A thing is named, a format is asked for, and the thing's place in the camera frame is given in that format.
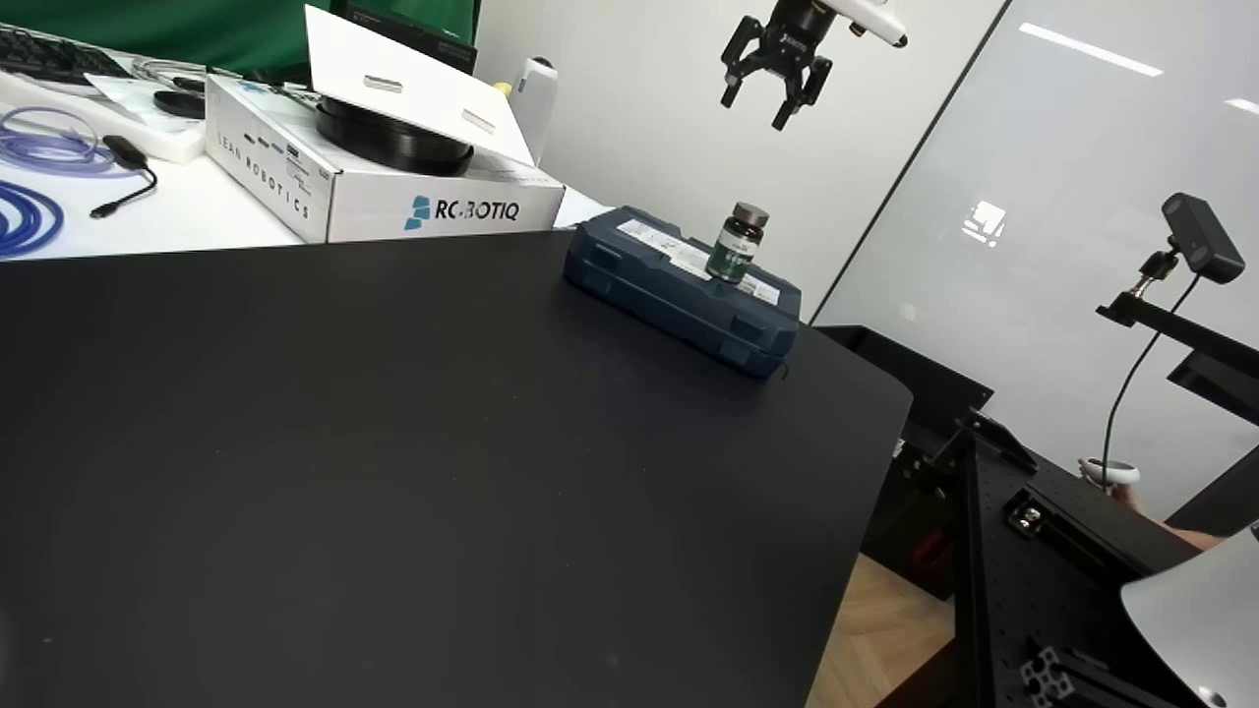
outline navy blue case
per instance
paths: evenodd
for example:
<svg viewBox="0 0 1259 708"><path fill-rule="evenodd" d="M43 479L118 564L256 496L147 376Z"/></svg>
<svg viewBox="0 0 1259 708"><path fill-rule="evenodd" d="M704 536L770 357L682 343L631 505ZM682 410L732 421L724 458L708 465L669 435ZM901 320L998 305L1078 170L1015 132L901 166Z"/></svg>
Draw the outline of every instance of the navy blue case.
<svg viewBox="0 0 1259 708"><path fill-rule="evenodd" d="M753 376L770 376L799 333L799 288L758 266L738 288L712 282L704 261L708 244L648 211L614 210L578 225L561 277Z"/></svg>

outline white box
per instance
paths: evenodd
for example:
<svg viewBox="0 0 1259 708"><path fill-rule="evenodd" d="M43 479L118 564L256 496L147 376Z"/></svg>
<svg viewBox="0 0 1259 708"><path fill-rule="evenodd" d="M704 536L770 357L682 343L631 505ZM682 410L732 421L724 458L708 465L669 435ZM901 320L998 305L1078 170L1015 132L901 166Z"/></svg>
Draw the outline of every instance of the white box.
<svg viewBox="0 0 1259 708"><path fill-rule="evenodd" d="M234 80L203 86L203 155L306 244L547 233L561 202L554 176L488 148L460 176L365 161L300 98Z"/></svg>

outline white panel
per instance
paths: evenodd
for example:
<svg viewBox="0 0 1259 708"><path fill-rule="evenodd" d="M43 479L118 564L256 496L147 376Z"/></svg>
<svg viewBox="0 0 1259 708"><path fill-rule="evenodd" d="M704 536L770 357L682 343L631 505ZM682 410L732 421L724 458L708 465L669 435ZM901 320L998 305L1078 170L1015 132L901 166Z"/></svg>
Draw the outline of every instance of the white panel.
<svg viewBox="0 0 1259 708"><path fill-rule="evenodd" d="M989 385L1032 450L1074 468L1148 329L1093 313L1166 249L1170 191L1205 195L1259 261L1254 0L1024 0L939 118L818 322L871 322ZM1152 288L1170 305L1179 266ZM1259 346L1259 273L1199 282L1186 313ZM1115 458L1166 515L1254 450L1254 423L1166 380L1159 343Z"/></svg>
<svg viewBox="0 0 1259 708"><path fill-rule="evenodd" d="M757 73L720 107L720 51L738 14L770 0L485 0L485 80L512 80L526 55L558 68L558 113L547 170L573 190L636 206L712 240L735 202L770 211L758 265L818 305L866 233L930 118L989 30L998 0L893 0L905 51L832 27L832 86L813 109L770 131L774 73Z"/></svg>

